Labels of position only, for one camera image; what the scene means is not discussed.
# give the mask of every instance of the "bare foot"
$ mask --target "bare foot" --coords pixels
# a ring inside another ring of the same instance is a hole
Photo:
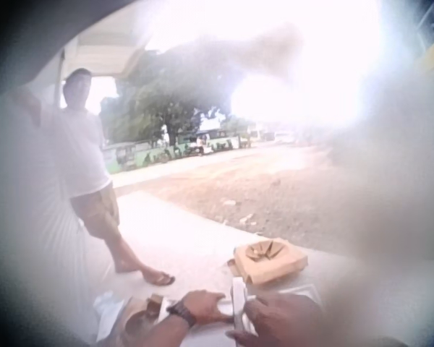
[[[175,282],[174,276],[170,276],[169,274],[163,273],[162,271],[148,268],[147,270],[143,270],[142,273],[143,278],[154,286],[170,286],[173,282]]]

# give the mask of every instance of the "wristwatch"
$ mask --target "wristwatch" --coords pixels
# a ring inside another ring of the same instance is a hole
[[[190,328],[196,324],[195,316],[193,316],[188,308],[183,304],[183,301],[178,301],[175,305],[167,307],[167,312],[186,320]]]

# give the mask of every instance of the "gravel ground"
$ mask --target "gravel ground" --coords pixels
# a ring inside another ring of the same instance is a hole
[[[346,175],[314,149],[283,147],[136,186],[218,223],[345,253]]]

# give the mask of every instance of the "short hair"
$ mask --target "short hair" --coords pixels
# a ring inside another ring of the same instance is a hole
[[[73,72],[71,72],[71,74],[66,78],[66,83],[64,83],[64,86],[63,86],[63,93],[64,93],[64,91],[65,91],[65,89],[66,89],[66,87],[67,87],[67,85],[74,79],[74,78],[76,78],[77,76],[89,76],[90,78],[92,77],[92,73],[89,71],[89,70],[87,70],[87,69],[85,69],[85,68],[80,68],[80,69],[77,69],[77,70],[74,70]]]

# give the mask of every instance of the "white t-shirt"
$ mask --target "white t-shirt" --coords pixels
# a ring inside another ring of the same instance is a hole
[[[43,110],[41,124],[48,131],[69,197],[94,193],[111,183],[101,151],[104,136],[98,116],[69,108]]]

